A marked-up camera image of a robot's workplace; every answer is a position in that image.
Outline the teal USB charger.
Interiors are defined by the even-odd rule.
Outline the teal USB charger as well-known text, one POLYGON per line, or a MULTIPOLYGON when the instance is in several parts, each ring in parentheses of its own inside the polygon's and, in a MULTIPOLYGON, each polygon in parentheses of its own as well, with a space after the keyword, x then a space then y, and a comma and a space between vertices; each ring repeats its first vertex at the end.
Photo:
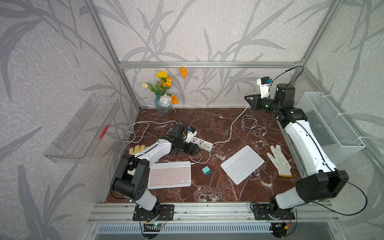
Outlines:
POLYGON ((211 169, 208 166, 205 166, 204 168, 202 168, 202 172, 204 173, 205 176, 209 176, 212 173, 211 169))

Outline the white wireless keyboard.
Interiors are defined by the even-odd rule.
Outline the white wireless keyboard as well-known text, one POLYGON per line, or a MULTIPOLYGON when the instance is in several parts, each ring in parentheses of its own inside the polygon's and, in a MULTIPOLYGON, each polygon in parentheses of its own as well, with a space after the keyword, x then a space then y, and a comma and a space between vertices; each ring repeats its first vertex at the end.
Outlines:
POLYGON ((265 161, 250 147, 245 146, 221 164, 229 178, 239 185, 265 161))

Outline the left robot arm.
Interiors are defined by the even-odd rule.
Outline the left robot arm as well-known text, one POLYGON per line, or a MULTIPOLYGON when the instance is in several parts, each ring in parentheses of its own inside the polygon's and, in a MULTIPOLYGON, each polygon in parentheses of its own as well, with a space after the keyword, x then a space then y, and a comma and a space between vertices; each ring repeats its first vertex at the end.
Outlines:
POLYGON ((171 131, 148 149, 134 155, 124 154, 111 182, 110 191, 133 200, 145 212, 157 215, 160 201, 147 188, 150 167, 163 156, 178 150, 194 156, 201 149, 191 142, 197 130, 173 124, 171 131))

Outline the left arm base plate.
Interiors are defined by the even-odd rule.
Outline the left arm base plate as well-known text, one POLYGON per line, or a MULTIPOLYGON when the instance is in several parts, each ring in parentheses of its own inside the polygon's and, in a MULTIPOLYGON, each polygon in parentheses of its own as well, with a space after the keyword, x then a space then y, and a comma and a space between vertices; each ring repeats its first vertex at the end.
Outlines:
POLYGON ((172 221, 175 213, 175 205, 157 204, 152 211, 139 206, 135 207, 133 221, 172 221))

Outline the pink wireless keyboard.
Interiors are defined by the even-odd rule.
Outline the pink wireless keyboard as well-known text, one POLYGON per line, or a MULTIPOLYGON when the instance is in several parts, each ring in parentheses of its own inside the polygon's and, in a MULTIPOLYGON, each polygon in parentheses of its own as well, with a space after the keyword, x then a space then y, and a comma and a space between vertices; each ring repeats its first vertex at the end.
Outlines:
POLYGON ((150 168, 148 189, 190 187, 191 162, 157 163, 150 168))

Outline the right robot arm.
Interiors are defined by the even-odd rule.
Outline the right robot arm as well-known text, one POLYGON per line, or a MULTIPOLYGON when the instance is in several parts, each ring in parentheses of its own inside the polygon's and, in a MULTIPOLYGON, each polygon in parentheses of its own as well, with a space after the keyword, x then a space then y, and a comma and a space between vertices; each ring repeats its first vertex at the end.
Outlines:
POLYGON ((285 210, 312 201, 335 198, 349 180, 349 175, 338 170, 327 157, 312 132, 306 114, 294 107, 295 88, 279 84, 272 99, 271 82, 258 85, 260 94, 245 96, 245 100, 252 110, 265 110, 275 115, 295 145, 307 173, 307 177, 296 182, 292 189, 270 198, 270 215, 276 217, 285 210))

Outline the white power strip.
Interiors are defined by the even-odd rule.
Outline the white power strip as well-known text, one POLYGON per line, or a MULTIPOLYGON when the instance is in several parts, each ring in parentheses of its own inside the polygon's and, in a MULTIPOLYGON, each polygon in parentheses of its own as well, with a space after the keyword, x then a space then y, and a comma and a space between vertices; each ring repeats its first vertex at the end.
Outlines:
POLYGON ((208 152, 212 151, 213 144, 208 142, 208 141, 193 137, 191 142, 194 144, 197 144, 200 147, 200 149, 202 149, 202 150, 205 150, 208 152))

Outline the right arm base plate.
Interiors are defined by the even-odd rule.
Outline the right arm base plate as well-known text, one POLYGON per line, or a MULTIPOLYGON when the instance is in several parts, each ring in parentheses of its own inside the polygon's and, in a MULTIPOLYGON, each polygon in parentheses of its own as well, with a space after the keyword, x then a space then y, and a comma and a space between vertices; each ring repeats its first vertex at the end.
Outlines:
POLYGON ((250 210, 254 214, 255 220, 295 220, 293 209, 280 209, 273 203, 261 204, 250 203, 250 210))

